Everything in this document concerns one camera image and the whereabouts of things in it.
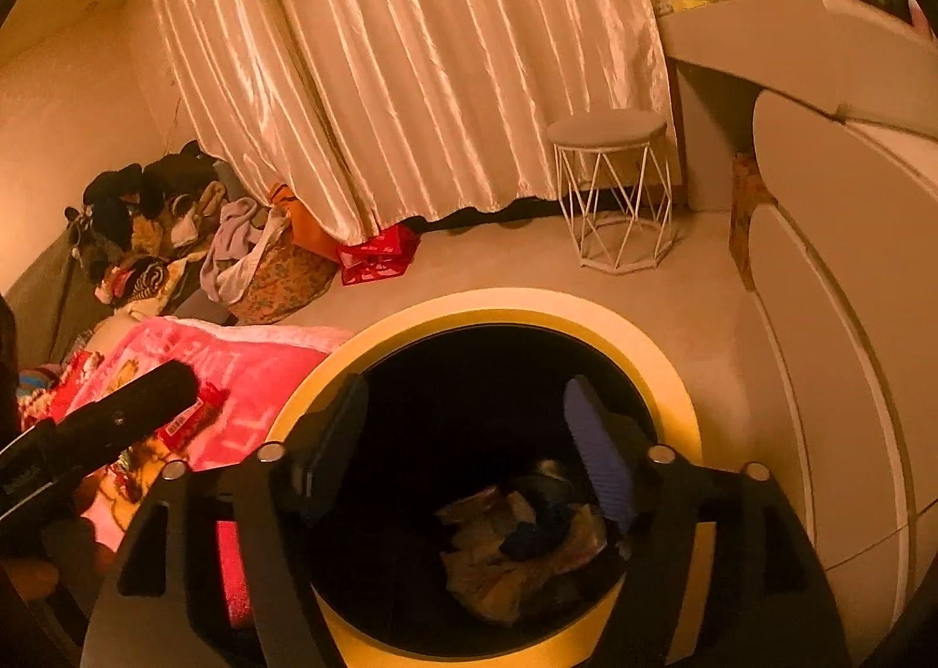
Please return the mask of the white red plastic bag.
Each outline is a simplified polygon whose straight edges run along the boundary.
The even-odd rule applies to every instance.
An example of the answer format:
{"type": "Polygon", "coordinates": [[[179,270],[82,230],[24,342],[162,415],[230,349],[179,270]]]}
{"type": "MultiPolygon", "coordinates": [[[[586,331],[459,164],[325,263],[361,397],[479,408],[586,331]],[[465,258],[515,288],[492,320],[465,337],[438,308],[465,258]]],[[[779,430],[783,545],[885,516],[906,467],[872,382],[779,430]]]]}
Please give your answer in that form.
{"type": "Polygon", "coordinates": [[[604,517],[580,501],[490,487],[436,513],[447,590],[482,620],[512,625],[549,585],[607,547],[604,517]]]}

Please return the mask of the yellow rimmed black trash bin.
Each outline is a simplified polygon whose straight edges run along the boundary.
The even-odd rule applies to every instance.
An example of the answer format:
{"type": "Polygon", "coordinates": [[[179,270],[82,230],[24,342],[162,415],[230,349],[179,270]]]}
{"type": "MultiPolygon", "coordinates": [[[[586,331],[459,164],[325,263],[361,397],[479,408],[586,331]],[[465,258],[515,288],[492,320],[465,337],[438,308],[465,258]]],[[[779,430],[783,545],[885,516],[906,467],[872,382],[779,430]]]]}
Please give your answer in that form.
{"type": "Polygon", "coordinates": [[[620,582],[539,625],[472,617],[445,587],[434,516],[545,458],[579,471],[563,414],[585,376],[612,411],[690,460],[698,417],[676,368],[648,336],[599,304],[558,291],[465,291],[397,312],[334,350],[270,428],[286,438],[351,374],[369,412],[313,557],[324,620],[350,666],[583,666],[620,582]]]}

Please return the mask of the red floral pillow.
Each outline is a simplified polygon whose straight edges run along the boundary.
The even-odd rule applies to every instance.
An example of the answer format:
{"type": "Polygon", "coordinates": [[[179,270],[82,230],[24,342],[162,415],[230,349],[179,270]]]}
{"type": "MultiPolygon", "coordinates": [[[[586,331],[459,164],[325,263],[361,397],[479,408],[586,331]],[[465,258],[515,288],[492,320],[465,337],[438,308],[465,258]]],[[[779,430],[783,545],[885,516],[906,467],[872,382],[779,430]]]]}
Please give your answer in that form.
{"type": "Polygon", "coordinates": [[[48,363],[21,371],[16,388],[21,430],[46,419],[62,422],[100,363],[102,355],[97,352],[78,350],[65,365],[48,363]]]}

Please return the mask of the red snack bar wrapper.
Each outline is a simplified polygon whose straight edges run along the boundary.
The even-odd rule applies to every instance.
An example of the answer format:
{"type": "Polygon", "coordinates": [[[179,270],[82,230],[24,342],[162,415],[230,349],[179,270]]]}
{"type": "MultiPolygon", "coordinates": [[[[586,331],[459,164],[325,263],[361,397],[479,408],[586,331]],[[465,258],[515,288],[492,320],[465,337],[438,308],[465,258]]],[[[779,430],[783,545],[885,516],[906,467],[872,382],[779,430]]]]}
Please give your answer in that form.
{"type": "Polygon", "coordinates": [[[227,395],[227,390],[216,387],[212,382],[203,382],[197,392],[196,403],[157,430],[159,441],[170,452],[185,452],[189,442],[216,419],[227,395]]]}

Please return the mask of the pink cartoon fleece blanket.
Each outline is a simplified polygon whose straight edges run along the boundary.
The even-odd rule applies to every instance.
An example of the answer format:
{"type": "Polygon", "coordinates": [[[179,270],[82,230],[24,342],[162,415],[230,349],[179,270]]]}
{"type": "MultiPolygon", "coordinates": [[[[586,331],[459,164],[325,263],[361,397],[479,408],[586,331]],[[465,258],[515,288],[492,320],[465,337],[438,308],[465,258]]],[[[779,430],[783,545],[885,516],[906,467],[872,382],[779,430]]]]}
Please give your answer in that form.
{"type": "Polygon", "coordinates": [[[241,462],[261,446],[299,384],[348,338],[348,331],[334,327],[220,327],[199,320],[148,318],[127,331],[108,354],[84,352],[81,358],[92,365],[70,390],[69,404],[51,409],[56,420],[168,360],[191,366],[218,403],[192,435],[170,441],[151,435],[138,442],[124,480],[114,466],[103,471],[96,498],[83,513],[94,525],[96,541],[112,551],[121,544],[140,506],[127,490],[148,491],[164,464],[179,458],[194,469],[219,468],[241,462]]]}

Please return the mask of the pile of clothes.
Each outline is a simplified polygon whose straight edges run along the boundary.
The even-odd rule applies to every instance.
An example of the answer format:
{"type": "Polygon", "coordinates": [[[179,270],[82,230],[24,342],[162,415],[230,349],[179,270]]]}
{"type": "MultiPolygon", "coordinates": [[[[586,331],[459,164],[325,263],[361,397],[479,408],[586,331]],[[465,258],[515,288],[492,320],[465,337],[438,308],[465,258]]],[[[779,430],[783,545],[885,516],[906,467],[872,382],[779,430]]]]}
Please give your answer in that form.
{"type": "Polygon", "coordinates": [[[191,141],[97,175],[65,211],[70,253],[102,304],[162,316],[200,290],[221,212],[246,195],[226,161],[191,141]]]}

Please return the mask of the woven laundry basket with clothes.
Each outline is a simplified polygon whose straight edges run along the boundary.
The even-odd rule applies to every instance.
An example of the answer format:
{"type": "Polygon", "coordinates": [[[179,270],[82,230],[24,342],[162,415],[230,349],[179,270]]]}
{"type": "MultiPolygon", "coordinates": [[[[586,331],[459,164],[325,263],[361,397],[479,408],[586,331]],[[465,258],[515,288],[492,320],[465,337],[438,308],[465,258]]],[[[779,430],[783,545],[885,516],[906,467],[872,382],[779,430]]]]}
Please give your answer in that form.
{"type": "Polygon", "coordinates": [[[226,202],[200,268],[200,286],[240,323],[277,323],[323,296],[337,266],[295,244],[282,208],[254,199],[226,202]]]}

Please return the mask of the orange bag by curtain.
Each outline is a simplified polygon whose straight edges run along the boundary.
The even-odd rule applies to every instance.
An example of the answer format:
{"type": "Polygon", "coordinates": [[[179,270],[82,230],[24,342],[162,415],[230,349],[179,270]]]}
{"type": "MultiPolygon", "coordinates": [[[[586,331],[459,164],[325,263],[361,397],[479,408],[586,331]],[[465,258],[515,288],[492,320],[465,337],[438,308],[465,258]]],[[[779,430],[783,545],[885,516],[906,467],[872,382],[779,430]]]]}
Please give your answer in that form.
{"type": "Polygon", "coordinates": [[[273,184],[267,191],[267,199],[274,208],[283,208],[290,217],[296,246],[326,258],[329,262],[340,262],[339,242],[318,223],[289,185],[283,182],[273,184]]]}

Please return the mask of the white dressing table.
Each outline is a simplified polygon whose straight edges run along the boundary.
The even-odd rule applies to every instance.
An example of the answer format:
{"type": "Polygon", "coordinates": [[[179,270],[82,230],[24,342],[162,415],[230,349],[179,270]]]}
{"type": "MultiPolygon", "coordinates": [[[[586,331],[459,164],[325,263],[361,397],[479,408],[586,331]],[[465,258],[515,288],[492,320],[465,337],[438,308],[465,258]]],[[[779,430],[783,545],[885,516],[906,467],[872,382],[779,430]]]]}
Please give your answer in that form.
{"type": "Polygon", "coordinates": [[[936,563],[936,47],[857,0],[676,0],[660,17],[687,198],[725,212],[746,414],[871,659],[936,563]]]}

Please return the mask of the red gift bag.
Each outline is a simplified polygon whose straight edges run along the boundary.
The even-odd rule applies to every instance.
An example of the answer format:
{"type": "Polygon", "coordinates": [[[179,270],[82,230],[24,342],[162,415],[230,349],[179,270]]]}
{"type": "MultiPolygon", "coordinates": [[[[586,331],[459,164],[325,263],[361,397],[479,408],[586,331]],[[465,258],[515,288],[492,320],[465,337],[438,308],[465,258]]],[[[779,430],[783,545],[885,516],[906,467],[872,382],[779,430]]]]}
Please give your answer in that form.
{"type": "Polygon", "coordinates": [[[359,246],[339,246],[340,277],[344,285],[404,276],[415,258],[420,236],[404,223],[386,228],[359,246]]]}

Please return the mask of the cream satin curtain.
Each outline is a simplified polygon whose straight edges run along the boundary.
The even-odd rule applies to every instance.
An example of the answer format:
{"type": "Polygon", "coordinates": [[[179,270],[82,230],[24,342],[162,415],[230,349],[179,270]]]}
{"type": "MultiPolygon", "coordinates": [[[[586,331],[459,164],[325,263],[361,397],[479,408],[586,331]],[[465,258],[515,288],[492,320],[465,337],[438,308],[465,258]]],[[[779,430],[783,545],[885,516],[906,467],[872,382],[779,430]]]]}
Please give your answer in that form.
{"type": "Polygon", "coordinates": [[[652,0],[152,0],[199,144],[358,244],[555,196],[547,128],[668,114],[652,0]]]}

